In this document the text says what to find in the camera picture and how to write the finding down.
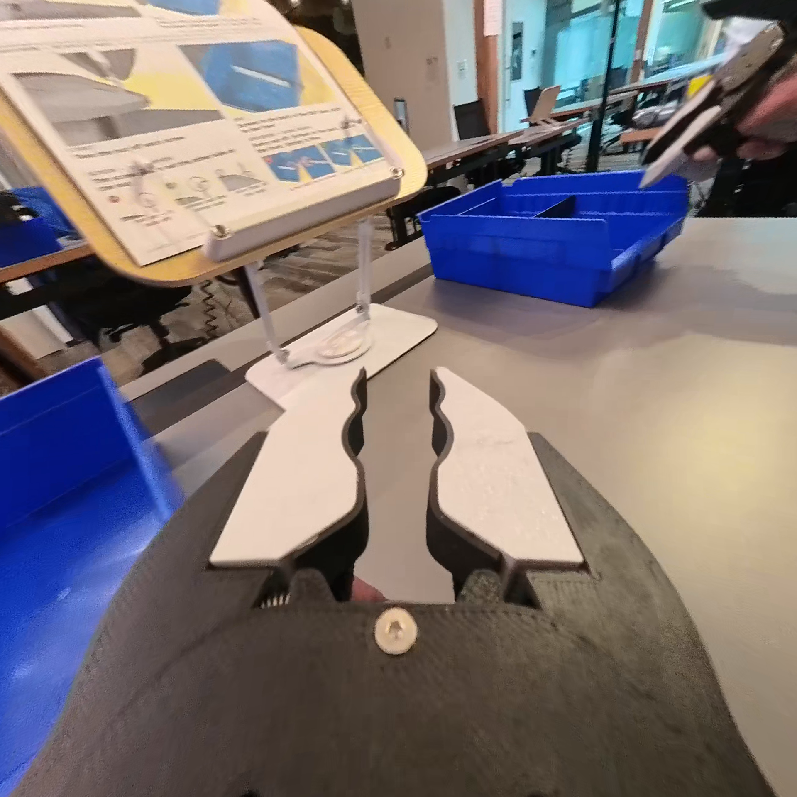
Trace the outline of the person's right hand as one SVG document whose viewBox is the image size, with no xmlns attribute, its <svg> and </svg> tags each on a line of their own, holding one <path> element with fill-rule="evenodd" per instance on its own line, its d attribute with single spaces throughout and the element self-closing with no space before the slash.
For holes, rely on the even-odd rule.
<svg viewBox="0 0 797 797">
<path fill-rule="evenodd" d="M 782 78 L 736 125 L 743 141 L 734 156 L 742 161 L 766 162 L 786 153 L 796 141 L 796 74 Z M 678 172 L 693 182 L 712 177 L 723 159 L 703 147 Z"/>
</svg>

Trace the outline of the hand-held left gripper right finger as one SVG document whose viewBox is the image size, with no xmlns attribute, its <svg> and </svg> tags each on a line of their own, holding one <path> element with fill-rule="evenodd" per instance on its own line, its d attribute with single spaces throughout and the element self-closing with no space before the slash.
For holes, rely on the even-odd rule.
<svg viewBox="0 0 797 797">
<path fill-rule="evenodd" d="M 449 368 L 430 374 L 428 549 L 452 576 L 575 571 L 585 557 L 523 423 Z"/>
</svg>

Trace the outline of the wooden instruction board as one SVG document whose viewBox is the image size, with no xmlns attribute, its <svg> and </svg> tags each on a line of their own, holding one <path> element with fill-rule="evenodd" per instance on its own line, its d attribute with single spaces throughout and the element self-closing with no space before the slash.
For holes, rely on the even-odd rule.
<svg viewBox="0 0 797 797">
<path fill-rule="evenodd" d="M 93 252 L 192 284 L 377 214 L 422 153 L 268 2 L 2 2 L 2 142 Z"/>
</svg>

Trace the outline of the small blue bin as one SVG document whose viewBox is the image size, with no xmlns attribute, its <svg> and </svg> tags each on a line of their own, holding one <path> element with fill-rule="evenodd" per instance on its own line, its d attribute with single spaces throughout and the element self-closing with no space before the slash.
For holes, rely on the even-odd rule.
<svg viewBox="0 0 797 797">
<path fill-rule="evenodd" d="M 1 191 L 2 268 L 61 252 L 70 229 L 44 188 Z"/>
</svg>

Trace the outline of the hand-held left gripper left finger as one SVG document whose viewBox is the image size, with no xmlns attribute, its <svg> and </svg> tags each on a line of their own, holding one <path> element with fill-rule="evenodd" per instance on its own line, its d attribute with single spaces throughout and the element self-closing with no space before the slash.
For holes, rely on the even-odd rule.
<svg viewBox="0 0 797 797">
<path fill-rule="evenodd" d="M 367 372 L 343 367 L 299 390 L 266 433 L 209 562 L 297 562 L 365 508 Z"/>
</svg>

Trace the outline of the clear acrylic board stand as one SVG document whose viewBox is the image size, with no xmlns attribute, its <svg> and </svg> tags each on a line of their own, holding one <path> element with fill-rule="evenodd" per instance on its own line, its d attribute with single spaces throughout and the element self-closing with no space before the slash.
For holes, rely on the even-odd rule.
<svg viewBox="0 0 797 797">
<path fill-rule="evenodd" d="M 373 219 L 365 218 L 361 220 L 357 231 L 358 288 L 354 317 L 321 340 L 320 343 L 306 346 L 295 354 L 291 354 L 287 348 L 283 347 L 277 338 L 267 297 L 263 288 L 257 282 L 256 265 L 245 265 L 244 281 L 249 286 L 254 298 L 254 304 L 264 329 L 269 352 L 276 362 L 284 368 L 294 371 L 310 365 L 323 367 L 340 366 L 359 359 L 371 347 Z"/>
</svg>

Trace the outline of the black floor lamp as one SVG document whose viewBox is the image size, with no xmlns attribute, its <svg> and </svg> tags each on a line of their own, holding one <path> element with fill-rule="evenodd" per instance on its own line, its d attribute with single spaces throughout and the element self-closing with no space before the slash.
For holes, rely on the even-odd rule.
<svg viewBox="0 0 797 797">
<path fill-rule="evenodd" d="M 623 4 L 622 1 L 614 1 L 611 33 L 610 33 L 609 45 L 606 55 L 606 67 L 603 76 L 602 95 L 597 110 L 597 114 L 595 115 L 592 121 L 592 130 L 587 149 L 587 156 L 584 164 L 584 170 L 586 173 L 595 173 L 599 168 L 603 125 L 606 118 L 609 92 L 611 90 L 611 74 L 613 68 L 615 42 L 617 36 L 617 29 L 619 26 L 619 17 L 621 13 L 622 4 Z"/>
</svg>

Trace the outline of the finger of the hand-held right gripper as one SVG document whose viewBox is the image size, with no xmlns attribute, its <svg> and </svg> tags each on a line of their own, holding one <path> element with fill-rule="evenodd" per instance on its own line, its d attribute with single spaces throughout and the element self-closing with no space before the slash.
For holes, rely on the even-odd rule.
<svg viewBox="0 0 797 797">
<path fill-rule="evenodd" d="M 706 83 L 684 103 L 647 147 L 643 165 L 677 157 L 721 117 L 723 92 L 719 83 Z"/>
<path fill-rule="evenodd" d="M 716 153 L 715 147 L 706 143 L 701 144 L 698 141 L 704 133 L 712 128 L 712 126 L 693 140 L 685 148 L 684 152 L 678 153 L 676 158 L 668 159 L 664 162 L 657 162 L 653 165 L 644 165 L 644 173 L 641 177 L 639 188 L 649 189 L 656 183 L 661 182 L 664 178 L 673 174 L 680 175 L 684 178 L 696 178 L 698 180 L 708 178 L 715 174 L 722 157 Z"/>
</svg>

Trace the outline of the blue plastic bin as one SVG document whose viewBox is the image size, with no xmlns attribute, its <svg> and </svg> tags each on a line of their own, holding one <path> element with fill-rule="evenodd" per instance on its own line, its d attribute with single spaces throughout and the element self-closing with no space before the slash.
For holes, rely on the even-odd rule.
<svg viewBox="0 0 797 797">
<path fill-rule="evenodd" d="M 44 744 L 109 603 L 183 504 L 100 359 L 2 399 L 2 768 Z"/>
<path fill-rule="evenodd" d="M 689 185 L 643 170 L 495 181 L 418 215 L 433 275 L 593 308 L 682 233 Z"/>
</svg>

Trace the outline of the black office chair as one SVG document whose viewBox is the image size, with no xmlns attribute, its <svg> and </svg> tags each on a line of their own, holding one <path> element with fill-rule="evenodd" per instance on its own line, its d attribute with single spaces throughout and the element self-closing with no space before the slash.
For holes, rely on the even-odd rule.
<svg viewBox="0 0 797 797">
<path fill-rule="evenodd" d="M 170 341 L 163 317 L 185 306 L 191 293 L 188 286 L 155 288 L 123 277 L 114 277 L 104 284 L 82 289 L 60 300 L 58 305 L 82 335 L 99 346 L 105 333 L 115 343 L 125 332 L 147 328 L 157 341 L 156 351 L 143 359 L 142 373 L 153 372 L 206 343 L 206 338 Z"/>
<path fill-rule="evenodd" d="M 457 139 L 464 143 L 493 134 L 482 98 L 453 106 Z"/>
</svg>

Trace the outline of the brown office desk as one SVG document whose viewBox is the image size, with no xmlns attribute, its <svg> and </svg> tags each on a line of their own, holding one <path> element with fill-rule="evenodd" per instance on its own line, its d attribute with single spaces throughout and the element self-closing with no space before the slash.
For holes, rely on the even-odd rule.
<svg viewBox="0 0 797 797">
<path fill-rule="evenodd" d="M 486 166 L 494 167 L 507 154 L 523 147 L 529 133 L 525 128 L 449 142 L 423 150 L 426 181 L 416 194 L 397 201 L 386 209 L 392 239 L 386 244 L 385 250 L 392 252 L 421 236 L 419 213 L 460 193 L 458 189 L 449 186 L 450 181 Z"/>
<path fill-rule="evenodd" d="M 569 173 L 566 162 L 568 153 L 582 144 L 579 129 L 581 119 L 561 124 L 551 123 L 532 126 L 513 134 L 508 142 L 513 153 L 512 177 L 552 176 Z"/>
</svg>

